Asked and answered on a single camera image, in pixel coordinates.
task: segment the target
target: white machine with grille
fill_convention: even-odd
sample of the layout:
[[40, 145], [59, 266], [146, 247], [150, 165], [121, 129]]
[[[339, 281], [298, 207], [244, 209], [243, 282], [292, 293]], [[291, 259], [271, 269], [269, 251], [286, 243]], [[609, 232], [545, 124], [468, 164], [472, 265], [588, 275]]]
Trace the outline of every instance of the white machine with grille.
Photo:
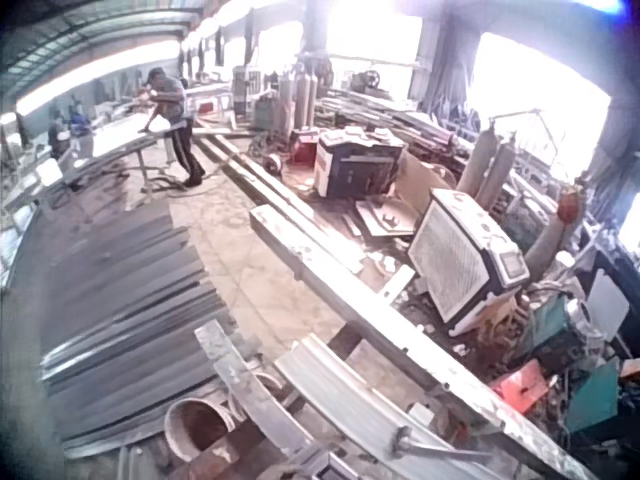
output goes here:
[[463, 192], [434, 189], [409, 248], [452, 337], [479, 326], [494, 303], [529, 278], [518, 246]]

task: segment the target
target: shoe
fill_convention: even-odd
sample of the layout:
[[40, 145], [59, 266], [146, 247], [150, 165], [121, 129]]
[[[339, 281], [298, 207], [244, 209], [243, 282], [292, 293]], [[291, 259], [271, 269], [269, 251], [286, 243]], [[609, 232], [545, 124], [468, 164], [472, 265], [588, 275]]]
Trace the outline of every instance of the shoe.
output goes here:
[[189, 177], [184, 181], [183, 185], [187, 188], [197, 187], [198, 185], [202, 185], [202, 179], [198, 177]]

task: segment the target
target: gray shirt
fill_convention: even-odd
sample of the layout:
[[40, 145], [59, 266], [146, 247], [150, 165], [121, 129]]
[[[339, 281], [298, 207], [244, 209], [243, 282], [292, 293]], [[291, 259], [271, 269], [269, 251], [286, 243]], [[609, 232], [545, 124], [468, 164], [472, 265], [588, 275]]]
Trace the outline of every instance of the gray shirt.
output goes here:
[[182, 93], [182, 102], [162, 102], [164, 108], [160, 112], [160, 115], [167, 119], [170, 124], [181, 122], [185, 118], [187, 111], [186, 100], [187, 96], [182, 88], [180, 80], [173, 77], [166, 77], [161, 85], [156, 86], [158, 93]]

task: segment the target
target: person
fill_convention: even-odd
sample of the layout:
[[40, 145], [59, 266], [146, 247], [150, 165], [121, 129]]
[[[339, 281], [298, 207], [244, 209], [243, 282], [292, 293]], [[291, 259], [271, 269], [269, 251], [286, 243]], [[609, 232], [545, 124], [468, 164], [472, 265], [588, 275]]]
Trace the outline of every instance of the person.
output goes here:
[[51, 158], [59, 160], [70, 146], [69, 133], [64, 127], [64, 117], [60, 110], [53, 114], [49, 126], [49, 145], [51, 146]]
[[91, 121], [84, 113], [82, 103], [77, 102], [72, 109], [71, 115], [71, 135], [77, 139], [78, 150], [81, 158], [90, 158], [93, 155], [93, 131]]
[[169, 121], [171, 125], [171, 141], [178, 162], [189, 174], [184, 182], [185, 187], [202, 184], [204, 169], [191, 153], [192, 122], [188, 121], [186, 95], [182, 83], [177, 78], [169, 77], [160, 67], [152, 68], [147, 77], [147, 85], [151, 86], [150, 99], [157, 105], [149, 121], [140, 132], [148, 132], [151, 122], [158, 115]]

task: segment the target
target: ceiling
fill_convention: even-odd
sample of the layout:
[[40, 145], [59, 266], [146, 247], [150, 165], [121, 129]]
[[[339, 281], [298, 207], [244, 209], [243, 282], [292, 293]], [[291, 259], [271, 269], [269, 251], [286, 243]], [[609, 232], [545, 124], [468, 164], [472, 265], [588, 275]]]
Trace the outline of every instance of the ceiling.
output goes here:
[[136, 37], [184, 38], [224, 1], [22, 0], [7, 2], [0, 33], [0, 91], [17, 97], [96, 46]]

